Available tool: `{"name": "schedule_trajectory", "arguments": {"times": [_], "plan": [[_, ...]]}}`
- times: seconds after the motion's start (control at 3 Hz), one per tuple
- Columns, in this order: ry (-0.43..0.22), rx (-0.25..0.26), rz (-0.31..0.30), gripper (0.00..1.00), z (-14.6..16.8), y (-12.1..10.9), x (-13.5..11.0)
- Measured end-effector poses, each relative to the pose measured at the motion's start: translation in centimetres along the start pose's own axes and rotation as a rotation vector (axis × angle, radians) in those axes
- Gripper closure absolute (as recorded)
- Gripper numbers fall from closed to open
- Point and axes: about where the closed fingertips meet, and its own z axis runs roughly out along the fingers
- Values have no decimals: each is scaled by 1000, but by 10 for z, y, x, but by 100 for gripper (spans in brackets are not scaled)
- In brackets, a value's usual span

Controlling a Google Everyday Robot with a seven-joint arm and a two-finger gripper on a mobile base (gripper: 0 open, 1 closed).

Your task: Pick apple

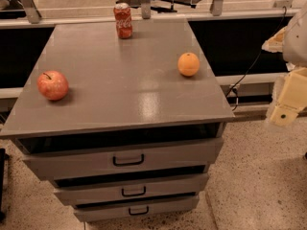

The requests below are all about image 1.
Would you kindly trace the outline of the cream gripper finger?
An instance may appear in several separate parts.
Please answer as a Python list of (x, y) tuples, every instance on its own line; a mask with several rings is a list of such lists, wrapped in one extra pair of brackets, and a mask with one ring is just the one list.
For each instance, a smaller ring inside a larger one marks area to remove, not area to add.
[(307, 69), (297, 68), (279, 76), (272, 91), (268, 121), (278, 127), (290, 125), (307, 106)]
[(280, 29), (276, 34), (263, 43), (261, 49), (270, 53), (282, 53), (285, 31), (286, 28)]

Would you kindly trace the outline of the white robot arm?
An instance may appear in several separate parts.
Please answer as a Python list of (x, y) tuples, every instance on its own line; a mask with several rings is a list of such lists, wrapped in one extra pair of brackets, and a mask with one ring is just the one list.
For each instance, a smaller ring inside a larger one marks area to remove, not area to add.
[(286, 127), (307, 107), (307, 4), (287, 26), (266, 40), (262, 49), (281, 53), (289, 70), (274, 83), (267, 112), (269, 123)]

